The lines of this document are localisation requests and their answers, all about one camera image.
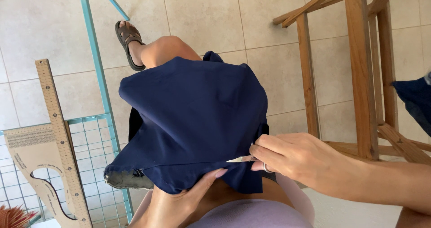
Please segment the wooden stool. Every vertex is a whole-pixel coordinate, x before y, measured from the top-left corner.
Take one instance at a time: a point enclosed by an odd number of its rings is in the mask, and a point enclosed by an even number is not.
[[[317,138],[320,138],[319,120],[307,13],[340,1],[342,0],[311,0],[303,7],[273,19],[275,25],[281,23],[284,28],[297,22],[308,132]],[[344,1],[358,143],[331,141],[326,143],[342,154],[359,160],[379,161],[379,154],[381,154],[402,156],[408,162],[431,165],[431,158],[422,151],[431,151],[431,145],[407,139],[398,132],[396,92],[392,87],[395,72],[389,0],[373,0],[369,5],[366,0]],[[380,82],[376,17],[383,82]],[[382,83],[385,117],[380,97]],[[387,139],[392,146],[379,146],[377,137]]]

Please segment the navy blue fabric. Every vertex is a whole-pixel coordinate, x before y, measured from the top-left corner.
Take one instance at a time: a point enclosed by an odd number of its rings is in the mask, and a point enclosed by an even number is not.
[[[431,86],[425,79],[395,81],[392,85],[406,104],[406,110],[431,137]]]
[[[223,63],[215,53],[203,61],[175,57],[121,81],[121,98],[142,125],[105,169],[142,172],[161,190],[189,189],[207,172],[227,168],[222,179],[240,193],[261,193],[262,176],[249,155],[266,124],[265,90],[247,64]]]

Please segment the fingernail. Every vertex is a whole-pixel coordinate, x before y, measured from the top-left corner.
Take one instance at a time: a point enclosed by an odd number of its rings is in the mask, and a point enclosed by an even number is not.
[[[221,176],[223,176],[228,170],[227,169],[223,169],[223,170],[219,170],[215,175],[216,178],[219,178]]]

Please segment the wire grid panel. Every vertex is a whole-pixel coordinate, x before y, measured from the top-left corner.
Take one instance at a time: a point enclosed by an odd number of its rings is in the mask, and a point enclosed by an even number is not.
[[[128,225],[128,216],[131,217],[128,190],[112,188],[103,179],[105,167],[118,154],[110,118],[111,116],[106,114],[68,121],[94,228],[122,228]],[[63,182],[58,172],[51,168],[40,168],[35,170],[33,175],[53,185],[64,213],[74,219],[67,208]],[[14,164],[4,136],[0,136],[0,206],[3,204],[6,207],[22,206],[27,212],[38,212],[41,219],[36,223],[53,219],[46,205]]]

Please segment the sandal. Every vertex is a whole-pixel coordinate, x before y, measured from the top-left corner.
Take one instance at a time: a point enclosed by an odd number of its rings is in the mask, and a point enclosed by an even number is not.
[[[137,31],[136,27],[132,25],[129,28],[127,28],[127,25],[120,27],[120,23],[121,21],[118,21],[115,24],[115,33],[117,34],[117,38],[120,41],[121,45],[123,46],[124,51],[126,51],[126,56],[127,56],[127,60],[129,61],[129,65],[135,71],[142,71],[143,69],[145,69],[145,65],[141,65],[141,66],[135,65],[133,63],[132,56],[130,55],[130,51],[129,51],[129,43],[132,41],[138,41],[141,45],[145,45],[142,42],[141,35]]]

